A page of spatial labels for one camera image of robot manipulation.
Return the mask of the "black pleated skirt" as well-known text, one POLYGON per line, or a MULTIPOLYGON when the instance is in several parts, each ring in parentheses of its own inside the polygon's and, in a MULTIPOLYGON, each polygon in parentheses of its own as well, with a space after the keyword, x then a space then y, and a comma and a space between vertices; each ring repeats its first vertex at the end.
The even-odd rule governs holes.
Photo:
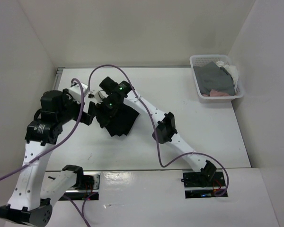
POLYGON ((96 119, 101 128, 105 128, 111 137, 128 135, 139 113, 132 107, 121 104, 109 111, 96 105, 96 119))

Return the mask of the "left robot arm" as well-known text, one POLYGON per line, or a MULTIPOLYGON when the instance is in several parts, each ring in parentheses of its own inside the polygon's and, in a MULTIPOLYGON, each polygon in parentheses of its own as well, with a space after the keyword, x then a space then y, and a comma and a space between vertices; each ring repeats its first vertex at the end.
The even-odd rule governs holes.
POLYGON ((83 111, 85 89, 77 85, 63 91, 52 90, 41 97, 39 109, 27 127, 26 150, 19 178, 7 204, 0 206, 0 219, 32 227, 45 227, 53 207, 69 188, 81 188, 85 180, 80 166, 66 165, 47 188, 42 183, 49 158, 74 133, 58 143, 64 124, 75 120, 90 125, 92 116, 83 111))

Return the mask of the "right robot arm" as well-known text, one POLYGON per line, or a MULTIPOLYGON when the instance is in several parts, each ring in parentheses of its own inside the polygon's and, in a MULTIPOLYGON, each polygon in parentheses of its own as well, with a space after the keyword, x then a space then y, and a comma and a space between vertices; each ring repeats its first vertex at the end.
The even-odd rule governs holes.
POLYGON ((100 127, 105 128, 110 136, 128 135, 136 118, 145 114, 151 120, 154 128, 152 137, 156 143, 165 144, 177 151, 196 173, 192 183, 207 187, 214 181, 217 168, 211 161, 196 154, 181 138, 172 112, 165 113, 153 106, 126 81, 117 84, 110 77, 106 77, 99 86, 107 96, 96 105, 96 117, 100 127))

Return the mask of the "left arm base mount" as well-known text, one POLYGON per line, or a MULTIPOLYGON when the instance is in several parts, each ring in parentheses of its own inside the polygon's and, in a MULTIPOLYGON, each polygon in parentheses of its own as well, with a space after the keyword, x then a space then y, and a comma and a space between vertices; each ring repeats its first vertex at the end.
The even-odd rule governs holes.
POLYGON ((64 195, 73 201, 97 201, 99 199, 100 173, 85 173, 83 183, 77 188, 71 187, 64 195))

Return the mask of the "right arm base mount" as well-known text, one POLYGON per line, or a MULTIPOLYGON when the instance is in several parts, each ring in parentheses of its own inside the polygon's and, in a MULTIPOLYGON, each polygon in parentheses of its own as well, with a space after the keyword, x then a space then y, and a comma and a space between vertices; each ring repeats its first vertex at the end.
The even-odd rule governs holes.
POLYGON ((207 184, 198 182, 197 173, 192 171, 184 171, 180 181, 184 185, 186 199, 219 197, 220 193, 223 193, 226 188, 222 171, 217 171, 207 184))

